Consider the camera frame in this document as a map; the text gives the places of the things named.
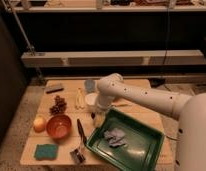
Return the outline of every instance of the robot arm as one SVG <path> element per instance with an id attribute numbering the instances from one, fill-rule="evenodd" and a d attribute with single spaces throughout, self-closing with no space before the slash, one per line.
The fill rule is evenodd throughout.
<path id="1" fill-rule="evenodd" d="M 98 82 L 96 111 L 122 97 L 179 120 L 175 171 L 206 171 L 206 93 L 196 96 L 126 85 L 119 74 Z"/>
<path id="2" fill-rule="evenodd" d="M 179 113 L 185 103 L 191 98 L 176 92 L 127 85 L 119 74 L 101 78 L 97 87 L 99 95 L 96 106 L 101 110 L 108 109 L 115 97 L 122 97 L 176 120 L 179 119 Z"/>

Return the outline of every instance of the floor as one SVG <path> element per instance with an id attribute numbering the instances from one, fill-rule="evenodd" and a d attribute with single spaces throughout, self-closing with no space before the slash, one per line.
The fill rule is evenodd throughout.
<path id="1" fill-rule="evenodd" d="M 157 87 L 167 91 L 183 92 L 186 94 L 195 95 L 206 92 L 206 84 L 165 84 Z M 32 126 L 32 121 L 35 117 L 38 104 L 44 91 L 44 86 L 31 83 L 22 98 L 22 101 L 16 111 L 15 117 L 10 125 L 10 128 L 4 138 L 0 148 L 0 171 L 44 171 L 49 170 L 46 167 L 40 166 L 22 166 L 20 165 L 20 157 L 25 145 L 29 130 Z M 162 122 L 165 128 L 165 134 L 169 137 L 176 138 L 176 130 L 178 122 L 173 119 L 162 116 Z M 175 153 L 176 142 L 169 140 L 173 156 Z M 84 167 L 52 167 L 51 170 L 106 170 L 108 168 L 84 168 Z M 157 166 L 156 171 L 172 171 L 173 164 L 170 166 Z"/>

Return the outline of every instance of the sponge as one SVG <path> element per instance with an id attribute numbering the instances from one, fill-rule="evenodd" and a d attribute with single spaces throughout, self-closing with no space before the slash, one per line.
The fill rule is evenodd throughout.
<path id="1" fill-rule="evenodd" d="M 37 144 L 34 158 L 36 160 L 53 160 L 57 157 L 58 145 L 56 144 Z"/>

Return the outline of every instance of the crumpled cloth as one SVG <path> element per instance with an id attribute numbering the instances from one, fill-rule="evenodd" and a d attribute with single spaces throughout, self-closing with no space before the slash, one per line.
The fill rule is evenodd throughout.
<path id="1" fill-rule="evenodd" d="M 118 147 L 126 144 L 124 137 L 125 132 L 119 128 L 114 128 L 111 131 L 104 132 L 104 138 L 108 141 L 110 147 Z"/>

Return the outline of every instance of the brown bowl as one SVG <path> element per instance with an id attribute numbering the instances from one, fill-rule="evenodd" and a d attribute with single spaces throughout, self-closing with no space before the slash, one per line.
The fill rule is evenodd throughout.
<path id="1" fill-rule="evenodd" d="M 46 132 L 53 139 L 68 136 L 71 130 L 71 119 L 67 115 L 53 116 L 46 124 Z"/>

